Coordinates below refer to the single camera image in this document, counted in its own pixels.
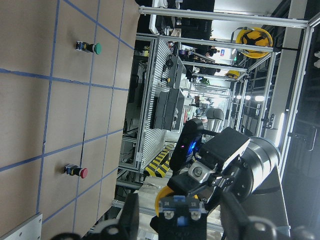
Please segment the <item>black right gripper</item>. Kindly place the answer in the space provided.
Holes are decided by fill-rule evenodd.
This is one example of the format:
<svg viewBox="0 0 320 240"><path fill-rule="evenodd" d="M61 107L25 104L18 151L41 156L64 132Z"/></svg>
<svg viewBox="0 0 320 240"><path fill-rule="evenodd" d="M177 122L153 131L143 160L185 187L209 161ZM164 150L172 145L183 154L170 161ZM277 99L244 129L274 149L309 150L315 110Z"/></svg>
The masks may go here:
<svg viewBox="0 0 320 240"><path fill-rule="evenodd" d="M250 140L225 128L201 145L187 172L172 176L167 183L176 195L196 195L208 212L220 203L220 221L227 240L250 239L251 221L239 203L253 191L251 166L243 157Z"/></svg>

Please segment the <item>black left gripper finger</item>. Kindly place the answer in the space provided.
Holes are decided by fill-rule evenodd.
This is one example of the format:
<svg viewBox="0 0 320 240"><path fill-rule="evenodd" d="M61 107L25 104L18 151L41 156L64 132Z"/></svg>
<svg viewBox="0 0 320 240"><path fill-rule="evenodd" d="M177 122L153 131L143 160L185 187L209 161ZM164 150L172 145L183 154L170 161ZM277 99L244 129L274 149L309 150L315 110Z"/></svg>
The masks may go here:
<svg viewBox="0 0 320 240"><path fill-rule="evenodd" d="M124 202L118 221L121 240L136 240L139 231L139 195L130 193Z"/></svg>

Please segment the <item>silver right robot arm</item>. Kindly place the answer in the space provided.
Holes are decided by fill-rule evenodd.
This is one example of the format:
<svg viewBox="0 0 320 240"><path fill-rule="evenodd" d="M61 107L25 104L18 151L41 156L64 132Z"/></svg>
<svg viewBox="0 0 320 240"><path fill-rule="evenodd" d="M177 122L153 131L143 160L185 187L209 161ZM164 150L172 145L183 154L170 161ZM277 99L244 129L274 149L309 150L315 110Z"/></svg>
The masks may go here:
<svg viewBox="0 0 320 240"><path fill-rule="evenodd" d="M241 202L267 179L279 157L266 139L224 129L200 147L187 172L168 181L171 194L159 200L160 226L175 238L204 240L208 214L220 207L229 240L276 239L274 224L248 215Z"/></svg>

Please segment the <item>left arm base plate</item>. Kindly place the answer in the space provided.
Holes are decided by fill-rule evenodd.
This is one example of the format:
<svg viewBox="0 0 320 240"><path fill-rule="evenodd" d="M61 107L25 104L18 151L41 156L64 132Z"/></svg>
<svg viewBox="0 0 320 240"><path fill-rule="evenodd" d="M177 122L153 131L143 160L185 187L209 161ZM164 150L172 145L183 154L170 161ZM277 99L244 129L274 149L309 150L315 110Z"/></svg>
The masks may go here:
<svg viewBox="0 0 320 240"><path fill-rule="evenodd" d="M42 236L43 214L38 213L5 235L1 240L40 240Z"/></svg>

